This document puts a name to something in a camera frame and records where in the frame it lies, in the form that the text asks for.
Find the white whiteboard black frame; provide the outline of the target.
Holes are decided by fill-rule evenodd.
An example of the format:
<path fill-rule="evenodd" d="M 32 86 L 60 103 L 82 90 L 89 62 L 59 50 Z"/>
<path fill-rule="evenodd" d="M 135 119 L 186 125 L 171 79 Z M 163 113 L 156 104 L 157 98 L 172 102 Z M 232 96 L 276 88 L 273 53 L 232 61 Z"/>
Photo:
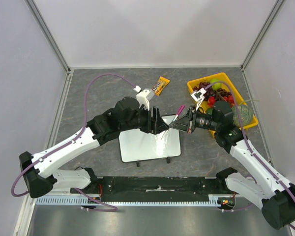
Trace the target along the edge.
<path fill-rule="evenodd" d="M 124 163 L 177 157 L 181 155 L 179 131 L 169 129 L 154 135 L 139 129 L 121 132 L 121 160 Z"/>

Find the pink whiteboard marker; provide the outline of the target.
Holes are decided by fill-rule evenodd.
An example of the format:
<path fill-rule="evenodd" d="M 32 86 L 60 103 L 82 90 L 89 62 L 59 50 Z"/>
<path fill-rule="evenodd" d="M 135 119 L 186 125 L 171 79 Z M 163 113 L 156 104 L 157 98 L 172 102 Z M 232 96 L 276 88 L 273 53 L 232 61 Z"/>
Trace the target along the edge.
<path fill-rule="evenodd" d="M 174 118 L 172 119 L 172 121 L 170 122 L 170 124 L 172 124 L 174 121 L 176 121 L 179 117 L 179 115 L 182 113 L 182 111 L 184 110 L 185 105 L 181 105 L 179 110 L 176 112 L 176 115 L 174 116 Z M 167 134 L 168 134 L 169 130 L 166 130 L 164 132 L 164 134 L 162 135 L 161 139 L 163 139 Z"/>

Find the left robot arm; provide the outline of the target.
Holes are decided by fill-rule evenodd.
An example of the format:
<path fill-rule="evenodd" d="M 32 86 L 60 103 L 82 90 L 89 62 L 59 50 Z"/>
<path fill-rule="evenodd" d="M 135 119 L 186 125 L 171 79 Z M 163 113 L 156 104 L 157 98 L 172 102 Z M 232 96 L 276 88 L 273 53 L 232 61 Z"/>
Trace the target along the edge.
<path fill-rule="evenodd" d="M 168 130 L 169 125 L 162 119 L 157 106 L 150 111 L 135 98 L 125 97 L 114 108 L 95 116 L 79 131 L 57 145 L 35 154 L 23 152 L 19 161 L 27 193 L 31 198 L 42 197 L 53 188 L 59 187 L 67 177 L 73 188 L 94 193 L 98 188 L 98 181 L 90 172 L 70 171 L 62 177 L 57 176 L 56 171 L 84 152 L 117 139 L 121 132 L 136 129 L 158 135 Z"/>

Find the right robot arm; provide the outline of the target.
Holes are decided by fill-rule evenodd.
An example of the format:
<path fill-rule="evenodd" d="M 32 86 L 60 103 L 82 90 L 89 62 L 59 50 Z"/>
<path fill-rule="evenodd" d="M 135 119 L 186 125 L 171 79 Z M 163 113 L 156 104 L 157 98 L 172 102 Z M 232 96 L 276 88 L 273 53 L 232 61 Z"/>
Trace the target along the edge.
<path fill-rule="evenodd" d="M 211 114 L 190 106 L 187 113 L 170 127 L 189 134 L 197 128 L 214 131 L 218 145 L 255 179 L 247 180 L 236 170 L 228 168 L 215 181 L 216 190 L 223 194 L 231 190 L 243 196 L 261 210 L 269 225 L 279 230 L 295 221 L 295 184 L 260 156 L 243 130 L 234 125 L 233 115 L 230 104 L 225 101 L 217 101 Z"/>

